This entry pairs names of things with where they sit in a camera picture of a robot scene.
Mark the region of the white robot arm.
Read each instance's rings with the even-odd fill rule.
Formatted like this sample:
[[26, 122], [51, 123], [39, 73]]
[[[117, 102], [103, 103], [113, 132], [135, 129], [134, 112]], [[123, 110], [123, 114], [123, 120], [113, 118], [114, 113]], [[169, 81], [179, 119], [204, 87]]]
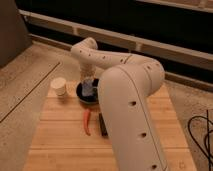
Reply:
[[161, 63], [153, 58], [102, 51], [89, 37], [71, 47], [81, 72], [94, 66], [104, 70], [98, 82], [98, 101], [119, 171], [170, 171], [157, 135], [147, 98], [165, 79]]

